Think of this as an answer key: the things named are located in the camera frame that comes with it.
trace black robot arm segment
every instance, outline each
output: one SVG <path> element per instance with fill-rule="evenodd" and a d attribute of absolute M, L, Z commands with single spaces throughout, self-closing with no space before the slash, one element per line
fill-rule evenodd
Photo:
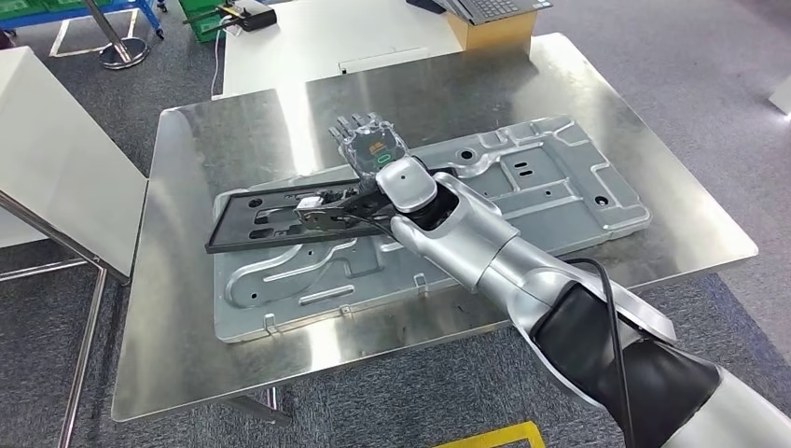
<path fill-rule="evenodd" d="M 714 393 L 714 364 L 680 352 L 619 319 L 632 430 L 636 446 L 659 447 Z M 571 287 L 531 332 L 541 350 L 569 381 L 596 399 L 626 430 L 625 410 L 613 362 L 611 331 L 602 301 Z"/>

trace laptop keyboard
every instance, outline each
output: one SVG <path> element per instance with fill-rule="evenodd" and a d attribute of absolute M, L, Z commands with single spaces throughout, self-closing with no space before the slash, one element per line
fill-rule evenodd
<path fill-rule="evenodd" d="M 472 0 L 472 3 L 478 7 L 487 19 L 519 11 L 517 6 L 509 0 Z"/>

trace cable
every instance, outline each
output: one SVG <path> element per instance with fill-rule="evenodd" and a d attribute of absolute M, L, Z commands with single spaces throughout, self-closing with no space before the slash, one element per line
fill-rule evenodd
<path fill-rule="evenodd" d="M 607 299 L 607 312 L 609 313 L 610 336 L 613 338 L 613 356 L 615 357 L 616 370 L 618 371 L 618 382 L 620 383 L 621 405 L 624 410 L 624 439 L 627 448 L 634 448 L 637 444 L 634 442 L 634 426 L 631 421 L 629 390 L 626 387 L 626 369 L 623 362 L 623 348 L 620 345 L 620 336 L 618 335 L 618 313 L 616 312 L 615 299 L 613 298 L 613 286 L 610 284 L 610 277 L 607 275 L 607 270 L 602 263 L 595 259 L 567 259 L 565 262 L 569 264 L 589 264 L 596 268 L 596 271 L 599 272 L 599 277 L 602 279 L 602 289 Z"/>
<path fill-rule="evenodd" d="M 357 220 L 357 221 L 360 221 L 360 222 L 365 222 L 366 224 L 369 224 L 369 225 L 379 229 L 380 231 L 382 231 L 385 235 L 389 236 L 390 238 L 393 238 L 394 240 L 396 240 L 396 238 L 393 236 L 393 233 L 390 231 L 390 229 L 384 227 L 382 224 L 376 222 L 373 219 L 368 219 L 367 217 L 359 217 L 357 215 L 349 215 L 349 214 L 341 215 L 341 217 L 350 217 L 351 219 L 354 219 L 354 220 Z"/>
<path fill-rule="evenodd" d="M 226 19 L 230 19 L 230 16 L 225 16 L 220 19 L 219 24 L 223 24 L 226 22 Z M 215 84 L 217 82 L 217 73 L 220 71 L 220 56 L 219 56 L 219 47 L 220 47 L 220 35 L 225 33 L 224 29 L 217 31 L 217 37 L 215 38 L 215 75 L 212 77 L 212 90 L 209 92 L 209 99 L 211 100 L 213 96 L 215 96 Z"/>

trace black cable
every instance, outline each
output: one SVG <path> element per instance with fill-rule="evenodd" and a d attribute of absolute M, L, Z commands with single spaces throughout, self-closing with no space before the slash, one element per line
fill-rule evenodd
<path fill-rule="evenodd" d="M 396 238 L 393 236 L 393 233 L 390 231 L 390 229 L 384 227 L 382 224 L 376 222 L 373 219 L 368 219 L 367 217 L 359 217 L 357 215 L 350 215 L 350 214 L 341 215 L 340 217 L 350 217 L 351 219 L 355 219 L 355 220 L 360 221 L 360 222 L 365 222 L 366 224 L 369 224 L 369 225 L 379 229 L 380 231 L 382 231 L 385 235 L 389 236 L 390 238 L 393 238 L 394 240 L 396 240 Z"/>
<path fill-rule="evenodd" d="M 634 448 L 637 445 L 634 442 L 634 426 L 631 422 L 631 407 L 629 405 L 629 390 L 626 387 L 626 369 L 623 363 L 623 349 L 621 348 L 620 337 L 618 336 L 618 313 L 616 312 L 615 299 L 613 298 L 613 286 L 610 284 L 607 270 L 599 261 L 595 259 L 567 259 L 565 262 L 569 264 L 589 264 L 596 268 L 596 271 L 599 272 L 599 277 L 602 279 L 602 289 L 607 299 L 607 312 L 610 318 L 610 335 L 613 338 L 613 356 L 615 357 L 618 381 L 620 382 L 621 404 L 624 410 L 624 439 L 627 448 Z"/>

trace stanchion base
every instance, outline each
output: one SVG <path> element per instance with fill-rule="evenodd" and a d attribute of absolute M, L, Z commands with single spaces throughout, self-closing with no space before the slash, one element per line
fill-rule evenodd
<path fill-rule="evenodd" d="M 148 56 L 148 45 L 143 39 L 137 37 L 124 37 L 121 39 L 126 50 L 129 52 L 130 59 L 127 63 L 121 59 L 121 56 L 113 47 L 113 44 L 108 44 L 99 52 L 99 63 L 110 70 L 120 70 L 122 68 L 129 68 L 133 65 L 141 63 L 143 59 Z"/>

